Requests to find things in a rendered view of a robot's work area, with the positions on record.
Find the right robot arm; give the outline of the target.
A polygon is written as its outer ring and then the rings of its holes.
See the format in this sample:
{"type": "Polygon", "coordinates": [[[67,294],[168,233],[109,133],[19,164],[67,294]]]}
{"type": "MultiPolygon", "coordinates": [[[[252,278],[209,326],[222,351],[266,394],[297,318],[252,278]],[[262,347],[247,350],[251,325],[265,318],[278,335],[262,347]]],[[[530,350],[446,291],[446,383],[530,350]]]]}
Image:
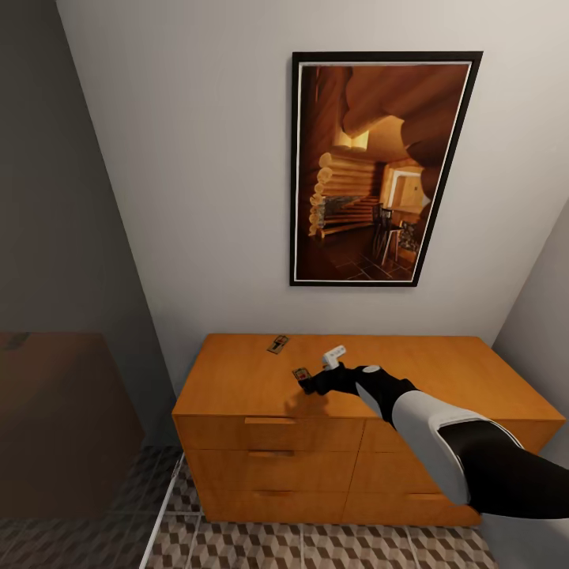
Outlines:
{"type": "Polygon", "coordinates": [[[522,448],[486,416],[435,399],[380,366],[337,362],[298,380],[308,394],[331,390],[361,399],[413,449],[445,496],[470,505],[529,569],[569,569],[569,470],[522,448]]]}

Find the mousetrap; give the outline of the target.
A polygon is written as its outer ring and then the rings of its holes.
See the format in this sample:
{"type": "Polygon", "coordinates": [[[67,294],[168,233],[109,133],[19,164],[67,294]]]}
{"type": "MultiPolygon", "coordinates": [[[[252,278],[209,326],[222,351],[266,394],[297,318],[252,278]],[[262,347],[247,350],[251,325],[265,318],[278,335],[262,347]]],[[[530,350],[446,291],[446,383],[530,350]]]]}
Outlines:
{"type": "Polygon", "coordinates": [[[284,334],[279,334],[278,338],[272,343],[267,351],[278,355],[281,350],[288,344],[289,340],[289,337],[286,337],[284,334]]]}
{"type": "Polygon", "coordinates": [[[300,369],[295,369],[293,374],[296,376],[298,380],[311,380],[312,376],[309,374],[309,371],[305,367],[300,367],[300,369]]]}

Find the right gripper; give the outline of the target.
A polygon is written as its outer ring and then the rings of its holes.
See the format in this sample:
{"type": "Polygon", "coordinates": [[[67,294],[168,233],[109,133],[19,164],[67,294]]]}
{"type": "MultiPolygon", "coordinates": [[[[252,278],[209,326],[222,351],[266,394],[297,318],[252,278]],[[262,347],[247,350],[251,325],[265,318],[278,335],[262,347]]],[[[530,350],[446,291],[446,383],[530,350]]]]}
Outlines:
{"type": "Polygon", "coordinates": [[[316,392],[318,395],[323,396],[331,390],[350,394],[351,392],[346,392],[341,386],[341,375],[343,375],[345,370],[350,369],[346,368],[343,362],[338,363],[339,367],[336,367],[333,371],[323,370],[312,377],[311,380],[298,380],[298,382],[308,394],[316,392]]]}

